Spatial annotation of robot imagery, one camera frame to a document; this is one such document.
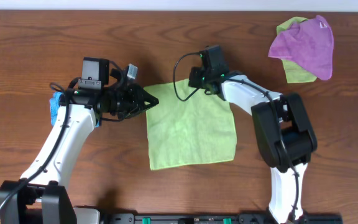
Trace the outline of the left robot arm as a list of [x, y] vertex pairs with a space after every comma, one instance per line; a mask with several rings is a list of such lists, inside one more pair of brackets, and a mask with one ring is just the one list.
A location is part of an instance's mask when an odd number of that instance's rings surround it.
[[0, 187], [1, 223], [113, 223], [114, 216], [95, 207], [72, 205], [68, 196], [73, 168], [88, 136], [103, 114], [117, 121], [158, 105], [158, 99], [138, 84], [96, 88], [57, 83], [61, 93], [57, 117], [37, 157], [19, 180]]

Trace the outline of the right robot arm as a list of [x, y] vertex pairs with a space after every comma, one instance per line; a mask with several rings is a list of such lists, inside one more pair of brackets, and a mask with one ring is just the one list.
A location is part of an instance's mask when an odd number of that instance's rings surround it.
[[238, 71], [193, 67], [189, 85], [218, 95], [249, 113], [257, 146], [270, 167], [272, 196], [268, 210], [276, 223], [299, 223], [302, 181], [317, 140], [300, 96], [269, 91]]

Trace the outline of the light green cloth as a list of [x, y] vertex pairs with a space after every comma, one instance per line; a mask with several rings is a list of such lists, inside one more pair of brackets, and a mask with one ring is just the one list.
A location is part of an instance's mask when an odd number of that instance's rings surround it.
[[146, 112], [151, 170], [212, 164], [235, 157], [237, 133], [229, 103], [193, 89], [188, 80], [158, 84], [145, 90], [159, 100]]

